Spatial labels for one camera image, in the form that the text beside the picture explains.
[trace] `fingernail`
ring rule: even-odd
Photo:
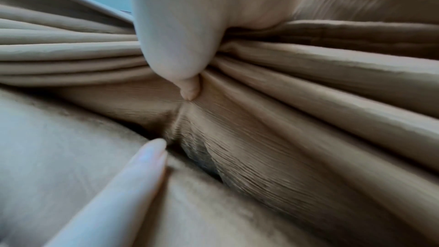
[[[146,143],[142,148],[140,148],[136,161],[157,162],[159,158],[165,153],[165,151],[166,141],[163,139],[154,139]]]

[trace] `shiny fabric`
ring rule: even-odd
[[[53,1],[1,1],[1,83],[163,136],[335,246],[439,243],[436,0],[304,0],[230,30],[193,102],[143,61],[128,15]]]

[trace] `draped fabric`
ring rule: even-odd
[[[162,136],[334,246],[439,244],[438,0],[303,0],[230,30],[193,102],[150,70],[129,15],[0,2],[0,83]]]

